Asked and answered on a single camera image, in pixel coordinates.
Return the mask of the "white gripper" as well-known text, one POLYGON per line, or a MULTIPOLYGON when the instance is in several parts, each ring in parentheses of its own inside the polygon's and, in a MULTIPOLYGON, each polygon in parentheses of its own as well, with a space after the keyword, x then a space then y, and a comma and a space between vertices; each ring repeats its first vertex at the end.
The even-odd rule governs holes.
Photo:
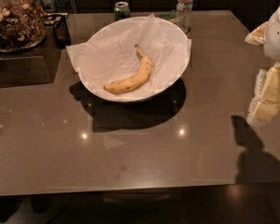
POLYGON ((247 123, 259 127, 272 121, 280 111, 280 6, 268 22, 245 37, 245 42, 252 45, 264 42, 265 54, 276 61, 269 70, 259 70, 248 108, 247 123))

